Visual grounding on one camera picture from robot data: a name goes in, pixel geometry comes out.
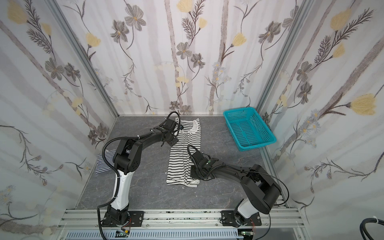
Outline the black white striped tank top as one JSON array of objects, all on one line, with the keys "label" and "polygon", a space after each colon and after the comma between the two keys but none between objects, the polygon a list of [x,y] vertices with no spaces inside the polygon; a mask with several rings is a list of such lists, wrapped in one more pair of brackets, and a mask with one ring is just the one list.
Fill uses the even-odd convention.
[{"label": "black white striped tank top", "polygon": [[179,131],[177,143],[171,147],[166,183],[196,188],[200,180],[191,177],[193,162],[187,151],[188,145],[201,149],[202,128],[199,119],[181,121],[184,127]]}]

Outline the teal plastic basket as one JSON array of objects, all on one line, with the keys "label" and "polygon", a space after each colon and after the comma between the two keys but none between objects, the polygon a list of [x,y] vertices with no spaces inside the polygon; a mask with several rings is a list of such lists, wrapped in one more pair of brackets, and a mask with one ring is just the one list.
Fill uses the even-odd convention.
[{"label": "teal plastic basket", "polygon": [[240,152],[263,148],[277,141],[254,108],[227,110],[223,115]]}]

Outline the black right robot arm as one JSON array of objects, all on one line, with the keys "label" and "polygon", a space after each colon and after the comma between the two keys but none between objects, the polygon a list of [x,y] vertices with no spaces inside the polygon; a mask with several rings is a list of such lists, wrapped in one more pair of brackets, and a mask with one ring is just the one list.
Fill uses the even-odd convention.
[{"label": "black right robot arm", "polygon": [[222,214],[223,226],[240,227],[253,222],[252,217],[260,213],[268,215],[277,204],[282,189],[279,179],[268,174],[260,165],[237,167],[200,152],[192,145],[187,146],[192,161],[191,178],[201,181],[224,179],[240,184],[246,198],[231,212]]}]

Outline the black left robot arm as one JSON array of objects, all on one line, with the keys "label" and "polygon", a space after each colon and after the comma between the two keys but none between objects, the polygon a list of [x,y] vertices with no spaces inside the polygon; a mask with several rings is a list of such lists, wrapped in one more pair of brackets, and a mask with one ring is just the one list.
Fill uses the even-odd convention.
[{"label": "black left robot arm", "polygon": [[[132,217],[129,213],[129,191],[135,171],[138,169],[142,151],[155,143],[177,143],[180,130],[183,129],[180,114],[170,112],[165,120],[150,132],[136,137],[118,137],[108,141],[102,148],[104,163],[115,173],[114,194],[110,201],[97,206],[98,228],[103,240],[106,236],[103,227],[124,227],[130,225]],[[106,158],[107,147],[118,141],[113,157],[113,164]]]}]

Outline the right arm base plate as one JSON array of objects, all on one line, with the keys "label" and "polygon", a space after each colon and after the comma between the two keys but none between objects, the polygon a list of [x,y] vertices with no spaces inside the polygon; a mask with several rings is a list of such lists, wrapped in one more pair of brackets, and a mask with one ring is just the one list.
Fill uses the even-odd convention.
[{"label": "right arm base plate", "polygon": [[240,214],[235,213],[234,210],[223,210],[221,211],[220,223],[223,227],[258,227],[262,225],[260,213],[253,214],[250,218],[245,219]]}]

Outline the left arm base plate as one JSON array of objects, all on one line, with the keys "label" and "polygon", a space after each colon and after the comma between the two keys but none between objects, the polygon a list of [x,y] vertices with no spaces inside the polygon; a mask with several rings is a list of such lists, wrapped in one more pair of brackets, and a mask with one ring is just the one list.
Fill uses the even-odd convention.
[{"label": "left arm base plate", "polygon": [[144,211],[123,211],[120,213],[105,213],[101,221],[102,227],[141,227],[144,218]]}]

